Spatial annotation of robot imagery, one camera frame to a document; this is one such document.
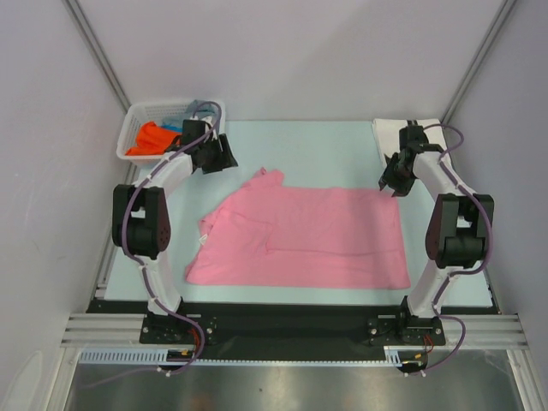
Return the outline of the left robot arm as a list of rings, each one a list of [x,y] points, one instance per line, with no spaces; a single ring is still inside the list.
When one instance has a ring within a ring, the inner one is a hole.
[[[180,342],[199,326],[179,314],[182,297],[176,291],[167,257],[171,239],[168,197],[196,170],[205,174],[236,167],[228,138],[218,120],[195,116],[182,122],[182,133],[168,144],[157,165],[132,184],[113,191],[111,237],[132,260],[146,289],[145,323],[140,340]]]

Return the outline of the pink t shirt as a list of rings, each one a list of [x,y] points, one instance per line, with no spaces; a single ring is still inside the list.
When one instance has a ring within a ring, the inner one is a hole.
[[[399,205],[369,188],[296,188],[260,169],[199,222],[186,279],[207,286],[407,289]]]

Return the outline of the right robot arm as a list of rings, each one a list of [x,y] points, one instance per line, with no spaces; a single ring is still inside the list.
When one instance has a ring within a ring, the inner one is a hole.
[[[492,246],[494,199],[478,194],[457,175],[450,149],[429,140],[427,127],[407,121],[398,131],[399,149],[384,156],[378,180],[393,196],[405,197],[421,182],[434,201],[425,236],[427,264],[405,296],[388,343],[419,346],[445,343],[441,314],[444,293],[463,276],[485,269]]]

